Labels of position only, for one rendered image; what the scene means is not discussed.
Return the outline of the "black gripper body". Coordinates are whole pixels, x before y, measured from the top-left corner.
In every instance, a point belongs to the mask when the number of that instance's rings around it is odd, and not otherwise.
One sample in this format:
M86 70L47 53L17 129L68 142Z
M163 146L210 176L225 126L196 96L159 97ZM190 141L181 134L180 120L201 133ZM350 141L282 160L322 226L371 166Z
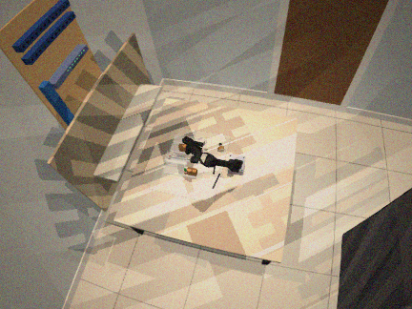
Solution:
M199 150L200 150L200 147L203 147L203 143L202 143L202 142L198 142L198 143L200 144L200 146L199 146ZM195 157L191 157L190 162L197 164L197 163L198 163L198 159L196 159Z

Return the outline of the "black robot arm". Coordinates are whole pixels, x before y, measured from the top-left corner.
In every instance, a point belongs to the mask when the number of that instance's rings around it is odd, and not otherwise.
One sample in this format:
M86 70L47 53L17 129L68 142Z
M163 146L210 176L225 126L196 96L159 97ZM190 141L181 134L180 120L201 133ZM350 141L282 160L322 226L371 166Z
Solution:
M200 164L204 165L207 168L213 168L215 166L220 166L220 167L226 167L229 168L232 172L239 172L239 170L242 167L242 160L238 159L229 159L227 160L222 160L222 159L217 159L215 158L212 154L209 153L203 153L199 150L200 144L197 141L193 141L190 137L185 136L182 138L182 142L186 144L186 155L192 154L195 156L196 159L199 160ZM202 154L207 154L206 159L204 163L201 160Z

